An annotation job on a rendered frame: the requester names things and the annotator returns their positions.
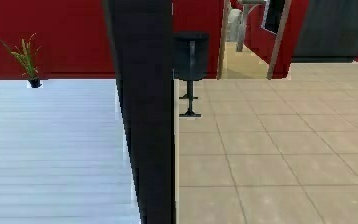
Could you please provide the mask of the white framed dark window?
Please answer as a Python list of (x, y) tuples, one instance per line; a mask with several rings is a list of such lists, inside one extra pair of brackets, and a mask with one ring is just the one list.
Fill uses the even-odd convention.
[(279, 29), (285, 0), (265, 0), (262, 28), (273, 34)]

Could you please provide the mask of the black pedestal chair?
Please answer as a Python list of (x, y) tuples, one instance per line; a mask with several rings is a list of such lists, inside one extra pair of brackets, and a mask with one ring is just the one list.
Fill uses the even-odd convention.
[(187, 83), (188, 109), (180, 117), (200, 117), (193, 111), (194, 82), (207, 76), (210, 35), (201, 31), (184, 31), (174, 34), (174, 77)]

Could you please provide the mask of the dark grey cupboard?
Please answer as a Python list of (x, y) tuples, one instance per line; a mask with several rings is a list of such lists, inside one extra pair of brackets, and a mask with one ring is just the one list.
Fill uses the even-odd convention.
[(358, 0), (309, 0), (293, 63), (351, 63), (358, 56)]

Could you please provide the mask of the green house plant black pot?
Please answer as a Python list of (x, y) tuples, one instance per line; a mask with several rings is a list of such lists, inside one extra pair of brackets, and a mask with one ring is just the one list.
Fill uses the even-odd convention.
[(38, 51), (40, 50), (40, 47), (38, 47), (35, 51), (32, 51), (31, 45), (35, 36), (36, 34), (33, 33), (28, 39), (22, 38), (20, 41), (20, 46), (14, 46), (13, 48), (11, 48), (1, 38), (0, 43), (24, 69), (22, 75), (27, 77), (27, 81), (30, 87), (40, 88), (42, 86), (42, 83), (39, 77), (38, 67), (36, 65), (36, 56), (38, 54)]

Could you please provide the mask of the black room door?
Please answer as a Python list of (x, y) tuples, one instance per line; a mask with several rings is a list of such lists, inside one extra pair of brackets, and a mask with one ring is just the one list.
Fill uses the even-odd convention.
[(174, 224), (171, 0), (102, 0), (141, 224)]

